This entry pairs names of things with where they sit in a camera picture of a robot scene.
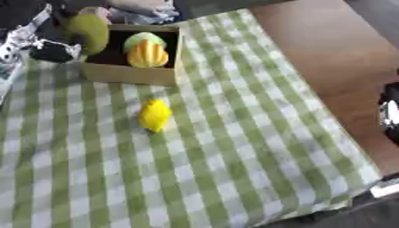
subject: tablecloth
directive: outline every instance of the tablecloth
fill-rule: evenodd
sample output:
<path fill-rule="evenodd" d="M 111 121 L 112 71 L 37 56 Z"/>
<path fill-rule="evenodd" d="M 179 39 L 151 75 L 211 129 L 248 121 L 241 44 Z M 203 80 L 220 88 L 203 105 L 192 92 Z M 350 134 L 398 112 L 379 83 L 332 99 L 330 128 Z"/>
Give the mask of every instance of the tablecloth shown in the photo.
<path fill-rule="evenodd" d="M 178 86 L 29 61 L 1 110 L 1 227 L 248 227 L 380 178 L 248 10 L 180 25 Z M 136 120 L 149 99 L 173 112 L 159 134 Z"/>

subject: open box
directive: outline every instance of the open box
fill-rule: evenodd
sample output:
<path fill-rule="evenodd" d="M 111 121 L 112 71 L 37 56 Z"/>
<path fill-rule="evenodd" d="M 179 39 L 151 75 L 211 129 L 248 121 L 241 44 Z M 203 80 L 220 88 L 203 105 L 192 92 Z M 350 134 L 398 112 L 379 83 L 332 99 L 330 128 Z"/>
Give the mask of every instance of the open box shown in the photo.
<path fill-rule="evenodd" d="M 139 32 L 152 32 L 166 43 L 169 61 L 159 68 L 136 68 L 127 63 L 123 44 Z M 110 41 L 82 63 L 83 76 L 98 82 L 121 82 L 157 86 L 176 85 L 181 70 L 182 35 L 177 26 L 110 25 Z"/>

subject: green toy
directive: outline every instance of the green toy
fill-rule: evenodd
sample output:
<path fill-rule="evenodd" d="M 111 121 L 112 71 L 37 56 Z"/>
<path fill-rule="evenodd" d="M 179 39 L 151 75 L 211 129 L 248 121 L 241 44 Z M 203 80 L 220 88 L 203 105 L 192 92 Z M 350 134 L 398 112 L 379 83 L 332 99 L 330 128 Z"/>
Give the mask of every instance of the green toy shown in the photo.
<path fill-rule="evenodd" d="M 64 30 L 69 38 L 80 37 L 85 55 L 101 52 L 110 38 L 108 25 L 94 14 L 79 14 L 69 19 Z"/>
<path fill-rule="evenodd" d="M 157 35 L 151 32 L 141 32 L 130 36 L 123 45 L 123 52 L 127 53 L 134 46 L 140 44 L 144 39 L 150 40 L 152 43 L 161 45 L 164 49 L 167 47 L 167 43 Z"/>

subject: table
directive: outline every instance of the table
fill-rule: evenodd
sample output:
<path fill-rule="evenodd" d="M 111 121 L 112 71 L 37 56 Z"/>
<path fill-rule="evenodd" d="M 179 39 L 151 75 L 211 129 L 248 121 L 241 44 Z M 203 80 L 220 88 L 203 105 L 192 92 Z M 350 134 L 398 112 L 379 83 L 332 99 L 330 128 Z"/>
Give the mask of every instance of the table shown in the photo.
<path fill-rule="evenodd" d="M 397 81 L 399 52 L 341 0 L 300 0 L 251 9 L 383 175 L 399 172 L 399 150 L 383 134 L 377 100 Z"/>

